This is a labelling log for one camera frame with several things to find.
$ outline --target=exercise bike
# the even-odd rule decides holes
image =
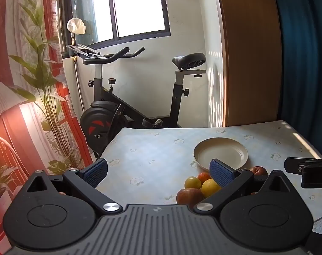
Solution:
[[[90,105],[80,119],[82,131],[88,146],[100,157],[105,147],[119,133],[122,128],[181,128],[179,119],[182,94],[189,95],[189,89],[183,90],[184,75],[202,77],[206,70],[190,68],[198,67],[206,62],[202,53],[190,54],[173,58],[173,63],[179,71],[175,71],[176,80],[173,88],[172,105],[169,116],[147,118],[141,112],[113,94],[113,85],[116,79],[110,78],[109,90],[103,87],[103,64],[116,61],[119,58],[132,58],[138,56],[145,49],[141,47],[133,54],[128,54],[129,48],[125,47],[116,54],[101,55],[91,47],[81,44],[68,45],[69,49],[83,58],[83,64],[95,65],[95,78],[88,83],[94,88],[94,102]]]

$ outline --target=red apple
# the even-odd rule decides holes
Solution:
[[[255,166],[249,169],[254,175],[268,175],[268,172],[264,167]]]

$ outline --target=curtain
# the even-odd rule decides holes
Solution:
[[[56,0],[0,0],[0,254],[3,215],[37,169],[92,163],[63,70]]]
[[[279,119],[322,152],[322,0],[276,0],[283,53]]]

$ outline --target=sunlight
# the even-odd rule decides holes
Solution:
[[[109,0],[93,0],[98,41],[113,38]]]
[[[321,157],[313,150],[313,148],[302,138],[298,133],[294,132],[293,135],[303,144],[303,146],[310,152],[310,154],[316,158],[320,159]]]
[[[115,0],[115,9],[120,37],[165,29],[161,0]]]

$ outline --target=blue gripper pad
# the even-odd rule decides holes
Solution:
[[[213,159],[209,164],[209,172],[211,178],[215,180],[217,184],[221,187],[226,186],[229,182],[231,182],[235,176],[235,170],[225,163],[220,161],[219,159]]]
[[[92,187],[96,187],[108,174],[108,163],[101,158],[79,172],[79,176]]]

